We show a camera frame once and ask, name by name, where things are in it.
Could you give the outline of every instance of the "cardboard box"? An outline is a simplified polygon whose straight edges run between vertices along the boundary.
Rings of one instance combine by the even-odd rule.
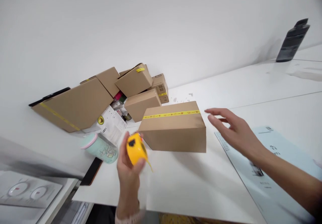
[[[113,98],[95,78],[39,103],[32,109],[71,133],[90,128],[112,101]]]
[[[108,70],[103,71],[102,73],[99,73],[87,80],[82,81],[80,84],[97,78],[108,91],[108,93],[110,93],[110,95],[114,97],[120,91],[120,89],[115,85],[115,82],[119,77],[120,75],[116,71],[115,67],[112,67]]]
[[[206,152],[206,126],[195,101],[148,108],[139,132],[152,150]]]
[[[167,86],[167,83],[165,82],[164,75],[159,74],[155,77],[152,77],[152,79],[153,79],[152,86],[148,90],[156,88],[158,95],[160,97],[161,103],[169,102],[168,86]]]
[[[122,136],[122,132],[126,128],[126,122],[117,111],[114,111],[112,107],[110,108],[114,113],[106,119],[100,137],[112,143],[114,146],[117,146]]]
[[[120,77],[115,84],[124,95],[131,97],[150,88],[152,82],[153,79],[149,74],[148,68],[141,63]]]
[[[147,108],[157,106],[161,106],[161,101],[156,89],[151,89],[138,95],[131,96],[124,104],[125,109],[135,122],[142,121]]]
[[[129,70],[125,70],[125,71],[121,71],[119,74],[120,74],[120,77],[122,77],[123,75],[125,75],[127,72],[129,72],[131,69]]]

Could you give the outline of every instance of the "right hand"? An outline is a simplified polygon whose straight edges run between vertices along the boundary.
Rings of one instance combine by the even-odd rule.
[[[266,150],[250,129],[247,122],[236,116],[230,110],[225,108],[211,108],[205,110],[205,112],[210,113],[208,120],[217,128],[227,143],[248,159],[252,160],[259,153]],[[230,127],[225,127],[223,122],[229,123]]]

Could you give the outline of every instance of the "dark container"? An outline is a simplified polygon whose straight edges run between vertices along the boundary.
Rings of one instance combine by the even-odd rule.
[[[294,28],[289,30],[278,53],[276,62],[291,61],[304,39],[310,25],[307,24],[308,18],[298,21]]]

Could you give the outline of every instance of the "cup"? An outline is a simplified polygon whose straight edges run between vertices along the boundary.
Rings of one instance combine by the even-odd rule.
[[[113,163],[118,157],[117,147],[111,143],[105,142],[97,133],[86,136],[83,139],[81,149],[85,149],[90,154],[108,164]]]

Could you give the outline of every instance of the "wrist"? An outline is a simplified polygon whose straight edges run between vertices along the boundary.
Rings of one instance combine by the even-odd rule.
[[[257,167],[261,168],[263,163],[268,158],[270,158],[271,154],[272,153],[261,144],[260,148],[250,153],[248,159],[252,161]]]
[[[127,219],[140,210],[138,194],[120,191],[116,215],[118,219]]]

